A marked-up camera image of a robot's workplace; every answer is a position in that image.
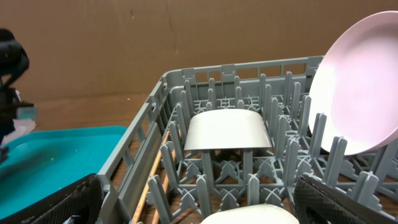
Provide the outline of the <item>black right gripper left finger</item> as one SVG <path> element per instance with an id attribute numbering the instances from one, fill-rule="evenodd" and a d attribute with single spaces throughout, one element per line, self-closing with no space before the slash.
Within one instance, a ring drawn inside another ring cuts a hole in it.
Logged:
<path id="1" fill-rule="evenodd" d="M 104 200 L 98 174 L 84 178 L 1 219 L 1 223 L 96 223 Z"/>

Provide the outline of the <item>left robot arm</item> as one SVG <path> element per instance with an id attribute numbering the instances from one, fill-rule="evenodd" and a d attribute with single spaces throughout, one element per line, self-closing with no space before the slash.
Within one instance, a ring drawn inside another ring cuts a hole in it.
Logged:
<path id="1" fill-rule="evenodd" d="M 5 136 L 15 131 L 14 120 L 18 118 L 18 109 L 34 107 L 33 103 L 20 100 L 16 89 L 11 86 L 28 70 L 29 64 L 26 51 L 13 33 L 1 28 L 1 77 L 10 75 L 1 84 L 1 142 Z"/>

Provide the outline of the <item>pink round plate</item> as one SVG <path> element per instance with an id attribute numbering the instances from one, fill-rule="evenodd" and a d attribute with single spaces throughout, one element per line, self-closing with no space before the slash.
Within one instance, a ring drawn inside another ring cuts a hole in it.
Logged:
<path id="1" fill-rule="evenodd" d="M 309 124 L 326 115 L 321 147 L 335 137 L 345 155 L 379 149 L 397 139 L 397 11 L 358 21 L 330 47 L 319 64 L 309 95 Z"/>

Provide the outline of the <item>grey white bowl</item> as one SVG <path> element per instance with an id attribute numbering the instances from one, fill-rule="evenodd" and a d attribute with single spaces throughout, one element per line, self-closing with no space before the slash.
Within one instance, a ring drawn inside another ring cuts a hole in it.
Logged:
<path id="1" fill-rule="evenodd" d="M 262 116 L 244 109 L 211 110 L 195 115 L 184 145 L 186 151 L 270 147 Z"/>

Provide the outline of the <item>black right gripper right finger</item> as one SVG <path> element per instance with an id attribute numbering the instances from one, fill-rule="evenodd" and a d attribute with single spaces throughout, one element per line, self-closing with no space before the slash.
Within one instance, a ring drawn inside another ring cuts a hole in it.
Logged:
<path id="1" fill-rule="evenodd" d="M 298 177 L 294 204 L 300 224 L 397 224 L 307 174 Z"/>

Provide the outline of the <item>cream white cup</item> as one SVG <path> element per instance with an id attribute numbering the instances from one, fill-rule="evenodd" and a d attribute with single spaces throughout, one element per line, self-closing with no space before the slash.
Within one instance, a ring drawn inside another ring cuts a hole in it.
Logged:
<path id="1" fill-rule="evenodd" d="M 299 221 L 276 205 L 259 204 L 216 212 L 201 224 L 299 224 Z"/>

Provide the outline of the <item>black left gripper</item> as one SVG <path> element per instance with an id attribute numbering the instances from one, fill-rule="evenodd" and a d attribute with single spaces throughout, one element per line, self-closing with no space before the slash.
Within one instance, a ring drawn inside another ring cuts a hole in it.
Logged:
<path id="1" fill-rule="evenodd" d="M 1 162 L 4 162 L 9 154 L 9 147 L 5 146 L 4 138 L 9 135 L 16 136 L 15 120 L 33 120 L 37 117 L 37 108 L 33 103 L 22 101 L 19 92 L 15 88 L 1 87 Z"/>

